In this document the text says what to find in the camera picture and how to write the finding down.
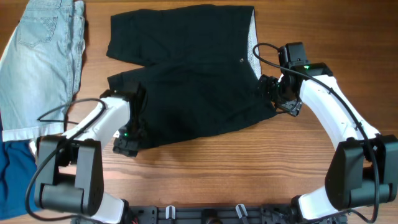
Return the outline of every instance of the clothing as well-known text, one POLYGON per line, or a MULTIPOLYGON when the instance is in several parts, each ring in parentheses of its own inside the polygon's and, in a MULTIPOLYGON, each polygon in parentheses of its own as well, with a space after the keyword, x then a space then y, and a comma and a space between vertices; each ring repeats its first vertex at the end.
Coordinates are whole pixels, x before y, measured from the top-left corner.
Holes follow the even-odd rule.
MULTIPOLYGON (((80 85, 84 4, 30 0, 0 60, 3 141, 64 132, 63 123, 37 118, 69 102, 80 85)), ((45 119, 63 120, 68 108, 45 119)))
MULTIPOLYGON (((29 141, 3 142, 0 135, 0 220, 26 214, 25 192, 37 169, 28 143, 29 141)), ((34 191, 33 187, 29 202, 35 212, 39 208, 34 204, 34 191)))
POLYGON ((131 81, 147 90, 141 118, 148 135, 140 147, 237 131, 275 116, 256 91, 261 68, 250 47, 256 43, 251 6, 112 16, 107 56, 146 66, 108 78, 112 90, 128 91, 131 81))

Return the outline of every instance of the hem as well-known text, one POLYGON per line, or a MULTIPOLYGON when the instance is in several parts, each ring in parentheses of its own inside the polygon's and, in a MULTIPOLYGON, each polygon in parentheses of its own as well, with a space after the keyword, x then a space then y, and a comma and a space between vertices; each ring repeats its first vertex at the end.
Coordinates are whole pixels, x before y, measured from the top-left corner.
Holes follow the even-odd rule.
POLYGON ((3 130, 2 140, 3 142, 6 142, 6 141, 36 139, 41 136, 46 136, 50 134, 60 134, 63 132, 64 132, 63 123, 53 123, 39 127, 3 130))

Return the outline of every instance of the wire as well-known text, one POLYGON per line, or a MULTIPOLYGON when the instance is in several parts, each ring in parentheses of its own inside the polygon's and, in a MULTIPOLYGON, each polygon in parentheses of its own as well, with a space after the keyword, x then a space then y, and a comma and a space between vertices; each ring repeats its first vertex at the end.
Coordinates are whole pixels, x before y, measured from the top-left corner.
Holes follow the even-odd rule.
POLYGON ((35 174, 33 175, 32 179, 29 182, 29 185, 27 187, 26 193, 25 193, 25 209, 27 211, 27 213, 32 216, 33 218, 40 220, 40 221, 45 221, 45 222, 55 222, 55 221, 61 221, 61 220, 67 220, 70 218, 81 218, 84 220, 88 220, 88 221, 92 221, 90 218, 86 218, 83 215, 67 215, 64 217, 57 217, 57 218, 45 218, 45 217, 41 217, 39 215, 36 215, 31 209, 30 209, 30 204, 29 204, 29 195, 30 195, 30 191, 32 191, 32 187, 36 181, 36 178, 39 176, 40 172, 43 170, 43 168, 47 165, 47 163, 53 158, 53 156, 55 156, 61 149, 63 149, 67 144, 71 143, 76 137, 78 137, 79 135, 81 135, 82 133, 85 132, 85 130, 90 127, 98 118, 101 117, 101 115, 105 112, 106 110, 106 104, 104 101, 100 100, 100 99, 96 99, 96 98, 87 98, 87 99, 81 99, 81 100, 75 100, 72 101, 70 103, 66 103, 64 105, 58 106, 48 112, 46 112, 45 114, 43 114, 42 116, 40 116, 38 118, 38 120, 40 120, 41 118, 43 118, 44 116, 59 110, 60 108, 63 108, 65 106, 70 106, 70 105, 74 105, 76 103, 81 103, 81 102, 87 102, 87 101, 97 101, 100 102, 102 104, 102 108, 101 111, 91 120, 89 121, 86 125, 84 125, 84 127, 82 127, 81 129, 79 129, 79 131, 77 131, 74 135, 72 135, 69 139, 67 139, 65 142, 61 143, 53 152, 50 153, 49 156, 47 156, 43 162, 38 166, 35 174))
POLYGON ((372 218, 369 220, 367 219, 364 215, 360 214, 358 211, 353 210, 353 209, 349 209, 347 211, 345 211, 346 213, 352 212, 354 214, 356 214, 357 216, 359 216, 362 220, 364 220, 366 223, 374 223, 377 219, 378 213, 379 213, 379 169, 377 167, 377 160, 376 160, 376 155, 375 152, 373 150, 373 148, 371 147, 371 144, 369 142, 369 139, 365 133, 365 130, 362 127, 362 124, 358 121, 358 119, 355 117, 354 113, 352 112, 352 110, 349 108, 349 106, 347 105, 347 103, 333 90, 333 88, 328 87, 326 84, 324 84, 323 82, 321 82, 320 80, 317 80, 316 78, 313 78, 311 76, 308 76, 306 74, 300 73, 298 71, 295 70, 291 70, 289 68, 284 68, 280 65, 274 64, 272 62, 269 62, 263 58, 261 58, 260 56, 258 56, 258 54, 256 53, 255 49, 258 48, 261 45, 266 45, 266 46, 270 46, 272 48, 276 48, 278 49, 276 46, 272 45, 272 44, 268 44, 268 43, 259 43, 256 44, 253 47, 253 54, 256 58, 258 58, 260 61, 273 66, 275 68, 279 68, 281 70, 287 71, 287 72, 291 72, 294 73, 298 76, 307 78, 309 80, 314 81, 315 83, 319 84, 320 86, 322 86, 323 88, 327 89, 331 94, 333 94, 336 99, 344 106, 344 108, 346 109, 346 111, 349 113, 349 115, 352 117, 356 127, 359 129, 359 132, 361 133, 361 135, 363 136, 364 139, 364 143, 366 146, 366 149, 369 151, 369 155, 371 157, 371 162, 372 162, 372 167, 373 167, 373 172, 374 172, 374 206, 373 206, 373 214, 372 214, 372 218))
POLYGON ((68 124, 76 124, 78 125, 79 123, 74 122, 74 121, 62 121, 62 120, 52 120, 52 119, 46 119, 46 120, 39 120, 40 122, 59 122, 59 123, 68 123, 68 124))

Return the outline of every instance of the blue fabric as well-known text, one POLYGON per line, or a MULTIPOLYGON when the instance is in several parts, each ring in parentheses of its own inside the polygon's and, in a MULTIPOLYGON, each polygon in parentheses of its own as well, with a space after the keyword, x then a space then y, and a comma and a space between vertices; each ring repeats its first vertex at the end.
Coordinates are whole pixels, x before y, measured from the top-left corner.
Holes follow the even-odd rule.
MULTIPOLYGON (((3 142, 0 134, 0 220, 26 214, 25 192, 36 169, 28 141, 3 142)), ((34 187, 30 194, 30 207, 37 211, 33 196, 34 187)))

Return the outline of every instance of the back pocket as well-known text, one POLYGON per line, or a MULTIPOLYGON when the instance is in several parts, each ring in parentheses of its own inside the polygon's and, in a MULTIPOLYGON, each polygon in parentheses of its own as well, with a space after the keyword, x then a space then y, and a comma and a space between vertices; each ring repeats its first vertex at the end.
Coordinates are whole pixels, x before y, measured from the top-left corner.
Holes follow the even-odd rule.
POLYGON ((54 35, 57 17, 22 17, 18 25, 18 43, 28 47, 50 42, 54 35))

